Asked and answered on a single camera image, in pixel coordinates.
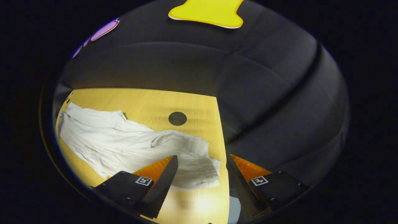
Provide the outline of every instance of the yellow sticker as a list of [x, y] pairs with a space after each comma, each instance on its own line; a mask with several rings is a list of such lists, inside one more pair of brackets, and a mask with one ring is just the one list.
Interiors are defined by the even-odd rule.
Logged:
[[242, 18], [236, 14], [242, 2], [243, 0], [187, 0], [184, 5], [170, 10], [169, 17], [236, 29], [243, 24]]

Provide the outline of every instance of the wooden table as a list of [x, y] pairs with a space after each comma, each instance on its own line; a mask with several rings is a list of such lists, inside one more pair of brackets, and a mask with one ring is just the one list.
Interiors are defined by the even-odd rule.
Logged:
[[[222, 161], [220, 185], [191, 191], [169, 191], [159, 216], [160, 224], [226, 224], [229, 211], [229, 185], [224, 139], [217, 99], [182, 92], [126, 88], [91, 88], [73, 90], [61, 110], [70, 102], [83, 108], [102, 111], [121, 110], [127, 119], [144, 124], [156, 131], [178, 130], [209, 142], [209, 156]], [[187, 121], [181, 126], [169, 123], [173, 112], [182, 112]], [[90, 165], [74, 154], [59, 138], [65, 160], [87, 185], [98, 186], [101, 178]]]

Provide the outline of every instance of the pink shape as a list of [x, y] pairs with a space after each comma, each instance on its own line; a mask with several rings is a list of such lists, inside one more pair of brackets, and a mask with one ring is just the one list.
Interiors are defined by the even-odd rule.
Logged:
[[88, 43], [88, 41], [90, 40], [90, 38], [88, 38], [84, 43], [83, 43], [83, 47], [85, 47]]
[[115, 20], [113, 20], [112, 22], [106, 24], [105, 26], [103, 26], [101, 29], [99, 29], [92, 37], [91, 37], [91, 42], [95, 41], [96, 39], [102, 37], [103, 35], [109, 33], [111, 30], [113, 30], [118, 24], [119, 24], [119, 20], [117, 20], [118, 18], [116, 18]]
[[72, 58], [76, 57], [76, 55], [80, 52], [81, 49], [82, 49], [82, 46], [80, 45], [80, 47], [75, 51], [75, 53], [73, 53]]

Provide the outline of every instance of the wrinkled fabric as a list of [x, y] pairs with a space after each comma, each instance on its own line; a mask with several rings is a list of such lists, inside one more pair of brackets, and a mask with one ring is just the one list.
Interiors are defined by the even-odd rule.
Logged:
[[219, 185], [221, 161], [208, 155], [209, 143], [176, 130], [156, 132], [127, 120], [122, 111], [97, 111], [70, 103], [60, 112], [60, 137], [102, 178], [119, 171], [133, 173], [177, 155], [178, 170], [170, 190]]

